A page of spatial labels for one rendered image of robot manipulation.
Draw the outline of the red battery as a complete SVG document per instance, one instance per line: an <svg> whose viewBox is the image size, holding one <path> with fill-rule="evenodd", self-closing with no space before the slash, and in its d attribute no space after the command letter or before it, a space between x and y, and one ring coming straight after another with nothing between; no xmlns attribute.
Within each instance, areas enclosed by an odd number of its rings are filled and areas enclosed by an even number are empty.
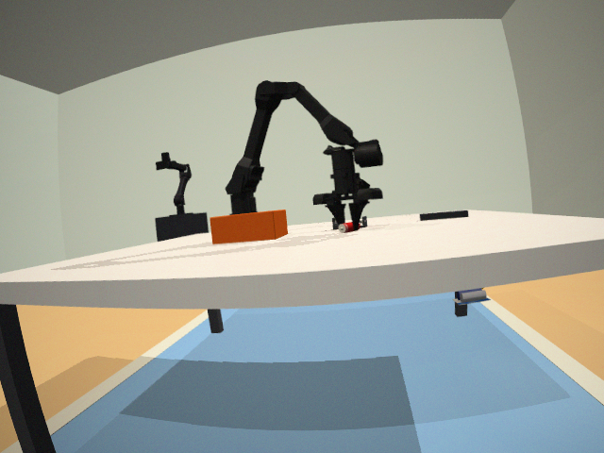
<svg viewBox="0 0 604 453"><path fill-rule="evenodd" d="M361 227L361 225L360 225L360 223L359 223L359 226L358 226L358 229L357 229L357 230L359 230L359 229L360 229L360 227ZM340 231L341 233L346 233L346 232L352 232L352 231L356 231L356 230L354 230L354 229L353 229L353 227L352 227L352 222L350 222L350 223L344 223L344 224L340 224L340 225L339 225L339 231Z"/></svg>

